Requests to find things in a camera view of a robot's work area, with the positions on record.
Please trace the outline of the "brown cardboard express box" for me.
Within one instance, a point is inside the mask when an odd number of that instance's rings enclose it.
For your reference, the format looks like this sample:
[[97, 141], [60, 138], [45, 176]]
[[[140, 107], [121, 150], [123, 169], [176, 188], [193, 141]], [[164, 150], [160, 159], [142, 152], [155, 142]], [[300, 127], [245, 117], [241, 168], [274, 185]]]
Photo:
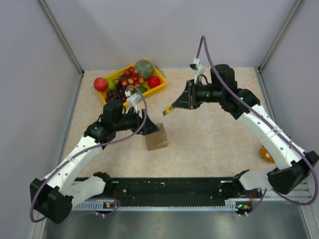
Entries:
[[163, 123], [157, 124], [159, 131], [145, 136], [148, 151], [165, 148], [168, 146], [168, 140]]

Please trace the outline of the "yellow utility knife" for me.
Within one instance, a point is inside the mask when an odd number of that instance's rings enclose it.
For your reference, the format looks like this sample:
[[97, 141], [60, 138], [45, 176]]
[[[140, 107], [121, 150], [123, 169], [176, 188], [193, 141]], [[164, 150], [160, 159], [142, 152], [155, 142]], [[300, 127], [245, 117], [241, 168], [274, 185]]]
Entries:
[[165, 108], [165, 110], [162, 112], [162, 115], [165, 117], [166, 115], [170, 114], [171, 112], [173, 112], [175, 109], [174, 106], [169, 105], [168, 107]]

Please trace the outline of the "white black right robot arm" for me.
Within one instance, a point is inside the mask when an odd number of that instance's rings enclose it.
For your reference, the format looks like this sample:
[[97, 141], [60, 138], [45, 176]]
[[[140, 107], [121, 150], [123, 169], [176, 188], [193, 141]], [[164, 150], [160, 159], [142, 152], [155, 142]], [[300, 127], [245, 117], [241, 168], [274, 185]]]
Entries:
[[257, 137], [275, 161], [276, 168], [267, 173], [246, 170], [238, 174], [238, 181], [232, 185], [236, 196], [244, 197], [252, 189], [261, 187], [287, 195], [309, 176], [309, 166], [315, 166], [319, 156], [314, 151], [306, 152], [290, 140], [269, 117], [260, 100], [250, 90], [237, 86], [232, 68], [220, 64], [211, 69], [210, 83], [200, 80], [205, 76], [202, 65], [191, 63], [188, 68], [195, 78], [186, 82], [172, 107], [194, 110], [202, 103], [220, 104]]

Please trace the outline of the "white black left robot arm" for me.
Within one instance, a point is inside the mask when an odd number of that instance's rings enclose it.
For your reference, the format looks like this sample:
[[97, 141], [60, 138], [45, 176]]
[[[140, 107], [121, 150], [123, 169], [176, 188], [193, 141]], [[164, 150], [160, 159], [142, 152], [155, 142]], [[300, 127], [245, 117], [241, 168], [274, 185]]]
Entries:
[[42, 180], [36, 178], [31, 182], [31, 221], [41, 221], [33, 215], [33, 212], [37, 211], [45, 219], [59, 224], [68, 217], [73, 208], [93, 196], [109, 197], [113, 185], [107, 173], [94, 173], [78, 184], [74, 184], [74, 181], [106, 146], [117, 143], [117, 132], [126, 130], [132, 131], [133, 135], [148, 135], [158, 132], [159, 127], [150, 120], [146, 108], [140, 112], [130, 108], [125, 112], [121, 100], [106, 103], [102, 114], [87, 127], [75, 148], [58, 167]]

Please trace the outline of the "red tomato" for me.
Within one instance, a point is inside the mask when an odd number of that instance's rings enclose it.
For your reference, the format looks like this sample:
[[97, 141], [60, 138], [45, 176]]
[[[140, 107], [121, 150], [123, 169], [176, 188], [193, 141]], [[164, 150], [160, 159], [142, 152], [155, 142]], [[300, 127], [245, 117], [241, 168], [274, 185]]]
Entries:
[[158, 76], [151, 76], [148, 79], [148, 86], [153, 89], [161, 84], [160, 78]]

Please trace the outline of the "green lime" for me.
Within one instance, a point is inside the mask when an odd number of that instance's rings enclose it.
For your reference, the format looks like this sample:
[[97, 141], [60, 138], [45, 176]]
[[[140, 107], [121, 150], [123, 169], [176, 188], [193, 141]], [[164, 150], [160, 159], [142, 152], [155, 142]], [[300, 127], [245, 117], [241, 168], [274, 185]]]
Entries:
[[142, 92], [145, 93], [148, 89], [146, 87], [140, 86], [138, 89]]

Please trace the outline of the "yellow plastic fruit tray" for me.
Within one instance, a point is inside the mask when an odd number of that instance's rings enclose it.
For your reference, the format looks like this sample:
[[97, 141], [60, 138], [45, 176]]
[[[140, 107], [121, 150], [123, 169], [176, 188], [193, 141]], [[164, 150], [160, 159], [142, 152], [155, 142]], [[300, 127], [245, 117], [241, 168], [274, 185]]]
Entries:
[[[136, 63], [131, 64], [131, 65], [125, 67], [125, 68], [128, 68], [128, 67], [134, 67], [134, 68], [135, 68], [135, 64], [136, 64]], [[142, 86], [143, 86], [143, 87], [146, 87], [146, 88], [148, 89], [145, 93], [143, 93], [144, 97], [146, 97], [146, 98], [147, 98], [147, 97], [150, 97], [150, 96], [152, 96], [152, 95], [154, 95], [154, 94], [156, 94], [156, 93], [158, 93], [158, 92], [160, 92], [160, 91], [162, 91], [162, 90], [165, 88], [166, 84], [167, 84], [167, 81], [166, 81], [165, 77], [163, 76], [163, 73], [160, 72], [160, 70], [159, 70], [153, 63], [152, 63], [152, 65], [153, 65], [153, 67], [154, 67], [154, 73], [153, 73], [152, 76], [158, 76], [158, 77], [160, 78], [161, 84], [160, 84], [159, 86], [157, 86], [157, 87], [151, 89], [151, 88], [148, 86], [148, 79], [145, 79], [145, 78], [143, 77], [144, 81], [142, 82]], [[120, 76], [122, 75], [123, 70], [124, 70], [125, 68], [123, 68], [123, 69], [121, 69], [121, 70], [118, 70], [118, 71], [116, 71], [115, 73], [112, 73], [111, 75], [108, 75], [108, 76], [103, 77], [103, 78], [105, 78], [106, 80], [112, 78], [112, 79], [114, 79], [116, 82], [118, 82], [118, 81], [119, 81], [119, 78], [120, 78]], [[98, 94], [99, 94], [99, 96], [100, 96], [102, 102], [105, 103], [105, 104], [107, 103], [107, 102], [105, 101], [105, 99], [106, 99], [106, 93], [107, 93], [107, 90], [106, 90], [106, 91], [103, 91], [103, 92], [98, 92]]]

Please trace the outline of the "dark purple grape bunch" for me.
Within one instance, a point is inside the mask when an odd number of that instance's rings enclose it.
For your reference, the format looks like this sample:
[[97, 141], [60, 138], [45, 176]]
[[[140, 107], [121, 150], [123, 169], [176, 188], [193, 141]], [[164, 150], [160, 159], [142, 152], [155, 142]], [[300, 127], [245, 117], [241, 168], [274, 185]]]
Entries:
[[115, 88], [107, 91], [105, 101], [121, 100], [125, 103], [127, 101], [127, 96], [125, 95], [126, 87], [127, 86], [122, 85], [121, 82], [116, 82]]

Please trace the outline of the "green netted melon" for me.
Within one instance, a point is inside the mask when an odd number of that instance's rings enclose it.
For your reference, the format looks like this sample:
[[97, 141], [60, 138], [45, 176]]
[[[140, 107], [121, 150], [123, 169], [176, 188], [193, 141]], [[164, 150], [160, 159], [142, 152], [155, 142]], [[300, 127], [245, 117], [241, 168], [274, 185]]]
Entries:
[[138, 71], [139, 76], [148, 79], [154, 73], [154, 67], [149, 60], [140, 60], [135, 64], [135, 69]]

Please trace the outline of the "green apple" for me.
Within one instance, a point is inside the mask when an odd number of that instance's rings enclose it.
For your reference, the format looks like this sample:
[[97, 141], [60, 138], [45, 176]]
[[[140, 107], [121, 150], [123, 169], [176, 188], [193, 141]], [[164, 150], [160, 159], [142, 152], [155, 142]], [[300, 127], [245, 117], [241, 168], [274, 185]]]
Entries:
[[107, 79], [108, 82], [108, 87], [107, 87], [107, 91], [112, 91], [116, 88], [116, 81], [112, 78]]

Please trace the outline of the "red apple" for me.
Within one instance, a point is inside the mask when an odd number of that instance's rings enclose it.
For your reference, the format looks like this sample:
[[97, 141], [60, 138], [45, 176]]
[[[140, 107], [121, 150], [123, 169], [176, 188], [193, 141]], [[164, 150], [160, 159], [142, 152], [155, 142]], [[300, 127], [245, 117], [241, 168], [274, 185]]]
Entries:
[[102, 77], [96, 78], [94, 81], [94, 88], [98, 92], [106, 91], [108, 88], [108, 81]]

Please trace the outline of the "toy pineapple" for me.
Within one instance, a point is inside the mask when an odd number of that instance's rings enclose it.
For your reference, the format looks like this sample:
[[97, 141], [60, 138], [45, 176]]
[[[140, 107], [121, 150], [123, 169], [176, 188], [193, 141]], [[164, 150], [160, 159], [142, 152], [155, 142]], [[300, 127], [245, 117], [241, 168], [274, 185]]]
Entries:
[[262, 159], [264, 159], [266, 162], [275, 163], [274, 159], [272, 158], [272, 156], [269, 154], [269, 152], [264, 146], [262, 146], [260, 149], [260, 155]]

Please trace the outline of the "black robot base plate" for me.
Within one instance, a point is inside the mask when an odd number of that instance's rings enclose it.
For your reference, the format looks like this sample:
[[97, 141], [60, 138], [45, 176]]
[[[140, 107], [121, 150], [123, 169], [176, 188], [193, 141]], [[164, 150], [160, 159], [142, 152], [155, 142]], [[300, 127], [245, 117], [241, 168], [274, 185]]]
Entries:
[[117, 198], [121, 207], [224, 206], [227, 199], [261, 198], [231, 177], [113, 178], [94, 198]]

